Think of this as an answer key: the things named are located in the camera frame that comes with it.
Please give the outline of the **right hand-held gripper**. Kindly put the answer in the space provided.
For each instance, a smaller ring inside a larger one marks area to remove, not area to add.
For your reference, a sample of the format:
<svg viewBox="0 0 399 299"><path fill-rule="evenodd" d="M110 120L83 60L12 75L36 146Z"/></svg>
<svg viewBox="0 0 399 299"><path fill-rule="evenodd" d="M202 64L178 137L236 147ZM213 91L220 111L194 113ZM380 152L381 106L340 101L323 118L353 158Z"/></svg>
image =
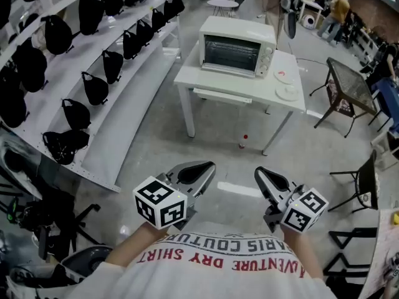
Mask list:
<svg viewBox="0 0 399 299"><path fill-rule="evenodd" d="M329 202L313 187L298 186L286 173L258 166L254 178L262 195L271 204L264 221L271 232L277 225L287 227L300 234L308 231L321 217Z"/></svg>

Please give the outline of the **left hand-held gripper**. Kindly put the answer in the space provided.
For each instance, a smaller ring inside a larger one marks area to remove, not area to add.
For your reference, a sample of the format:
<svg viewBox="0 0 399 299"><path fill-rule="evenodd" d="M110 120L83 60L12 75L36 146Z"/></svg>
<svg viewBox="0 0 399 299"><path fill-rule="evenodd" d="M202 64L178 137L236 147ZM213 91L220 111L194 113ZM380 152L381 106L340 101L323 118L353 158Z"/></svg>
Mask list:
<svg viewBox="0 0 399 299"><path fill-rule="evenodd" d="M192 161L148 177L132 191L137 212L158 230L171 225L181 230L196 214L195 197L213 180L214 166L212 161Z"/></svg>

